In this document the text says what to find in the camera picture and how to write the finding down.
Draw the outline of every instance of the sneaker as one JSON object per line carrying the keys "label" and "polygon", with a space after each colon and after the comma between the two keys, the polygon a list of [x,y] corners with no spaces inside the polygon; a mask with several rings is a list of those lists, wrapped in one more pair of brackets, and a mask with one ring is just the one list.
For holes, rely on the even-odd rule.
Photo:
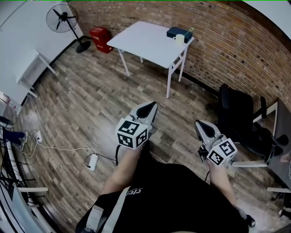
{"label": "sneaker", "polygon": [[22,142],[20,145],[19,145],[19,149],[21,150],[21,151],[23,151],[23,147],[24,147],[24,142]]}
{"label": "sneaker", "polygon": [[24,138],[23,138],[23,143],[26,144],[27,143],[27,138],[28,138],[28,132],[25,131],[23,132],[25,134]]}

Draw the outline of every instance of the person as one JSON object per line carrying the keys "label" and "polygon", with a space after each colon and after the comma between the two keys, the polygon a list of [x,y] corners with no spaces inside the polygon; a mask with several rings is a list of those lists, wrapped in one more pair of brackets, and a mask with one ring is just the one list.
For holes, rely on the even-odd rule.
{"label": "person", "polygon": [[22,151],[27,142],[28,132],[11,132],[0,126],[0,136],[3,139],[18,145],[19,149]]}
{"label": "person", "polygon": [[[183,165],[157,162],[147,141],[142,150],[126,150],[95,205],[104,209],[102,217],[108,218],[121,192],[130,186],[114,233],[248,232],[236,208],[226,168],[207,163],[210,185]],[[76,233],[86,227],[90,211],[77,224]]]}

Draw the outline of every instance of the black t-shirt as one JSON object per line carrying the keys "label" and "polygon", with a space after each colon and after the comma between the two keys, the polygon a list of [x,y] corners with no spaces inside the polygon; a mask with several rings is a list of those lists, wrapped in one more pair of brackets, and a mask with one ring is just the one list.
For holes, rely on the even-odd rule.
{"label": "black t-shirt", "polygon": [[[246,222],[226,197],[190,169],[145,160],[139,160],[114,233],[248,232]],[[120,194],[101,195],[95,205],[110,216]],[[86,226],[90,211],[78,223],[77,233]]]}

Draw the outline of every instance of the brick wall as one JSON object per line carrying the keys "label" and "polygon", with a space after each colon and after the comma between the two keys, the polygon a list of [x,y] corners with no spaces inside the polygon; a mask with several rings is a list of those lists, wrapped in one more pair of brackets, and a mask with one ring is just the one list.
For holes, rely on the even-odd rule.
{"label": "brick wall", "polygon": [[83,32],[96,25],[113,35],[138,20],[166,27],[194,27],[184,71],[218,90],[222,83],[252,96],[264,96],[267,104],[277,97],[291,109],[290,40],[280,40],[275,25],[266,27],[258,11],[229,2],[123,1],[71,2],[79,13]]}

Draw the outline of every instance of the white cube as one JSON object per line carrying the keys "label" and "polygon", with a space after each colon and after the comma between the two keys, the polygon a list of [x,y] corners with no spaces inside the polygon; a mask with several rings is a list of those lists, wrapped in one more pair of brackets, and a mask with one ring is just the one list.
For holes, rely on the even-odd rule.
{"label": "white cube", "polygon": [[122,118],[115,130],[117,141],[130,149],[137,149],[149,137],[149,126]]}
{"label": "white cube", "polygon": [[214,146],[206,158],[213,162],[218,167],[227,163],[237,152],[235,144],[230,138]]}

